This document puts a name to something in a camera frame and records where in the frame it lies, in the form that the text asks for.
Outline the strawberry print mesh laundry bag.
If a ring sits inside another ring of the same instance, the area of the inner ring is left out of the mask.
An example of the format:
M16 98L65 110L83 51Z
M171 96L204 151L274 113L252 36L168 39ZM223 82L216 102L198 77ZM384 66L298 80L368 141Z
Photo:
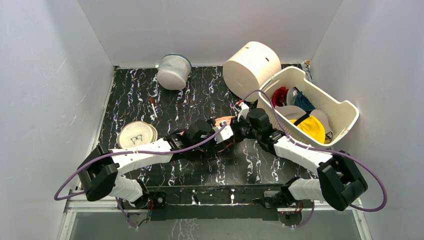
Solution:
M206 122L210 125L211 130L204 137L205 139L210 137L215 133L215 129L219 130L224 123L227 126L230 126L233 116L222 116L215 119L209 119ZM234 137L231 136L229 139L223 140L220 143L217 143L214 139L210 140L208 143L205 143L201 146L201 150L206 154L212 153L221 153L228 149L234 144Z

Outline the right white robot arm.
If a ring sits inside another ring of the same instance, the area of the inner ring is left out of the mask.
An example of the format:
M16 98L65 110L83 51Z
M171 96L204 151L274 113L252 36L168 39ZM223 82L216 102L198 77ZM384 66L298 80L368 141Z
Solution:
M294 177L272 195L264 193L266 208L295 207L304 200L327 202L343 211L368 189L368 184L348 154L313 151L291 142L282 131L273 128L262 108L250 109L241 103L237 115L231 119L235 142L255 139L261 149L277 157L288 159L313 172L316 179Z

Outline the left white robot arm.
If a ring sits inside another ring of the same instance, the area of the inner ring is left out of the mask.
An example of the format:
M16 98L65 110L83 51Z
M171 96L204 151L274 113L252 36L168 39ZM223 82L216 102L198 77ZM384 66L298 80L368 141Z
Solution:
M127 173L169 163L186 153L204 152L219 142L218 136L226 127L226 123L217 127L214 121L198 120L189 128L175 130L148 144L121 149L99 144L78 166L74 176L79 178L82 194L89 202L115 197L144 208L150 193L143 181L129 179Z

